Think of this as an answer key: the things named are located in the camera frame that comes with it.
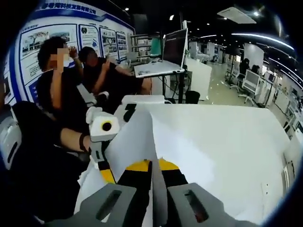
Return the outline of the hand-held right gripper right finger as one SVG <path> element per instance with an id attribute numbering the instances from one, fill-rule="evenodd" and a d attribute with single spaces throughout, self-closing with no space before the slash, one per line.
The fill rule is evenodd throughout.
<path id="1" fill-rule="evenodd" d="M 196 183 L 188 183 L 179 168 L 161 158 L 160 169 L 167 188 L 166 227 L 252 227 L 246 220 L 227 214 L 223 203 Z"/>

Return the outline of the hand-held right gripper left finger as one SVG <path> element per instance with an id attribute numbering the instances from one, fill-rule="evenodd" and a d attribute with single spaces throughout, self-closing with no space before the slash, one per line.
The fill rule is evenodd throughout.
<path id="1" fill-rule="evenodd" d="M 108 183 L 85 198 L 73 216 L 46 223 L 47 227 L 150 227 L 148 210 L 152 182 L 150 161 L 127 168 L 116 184 Z"/>

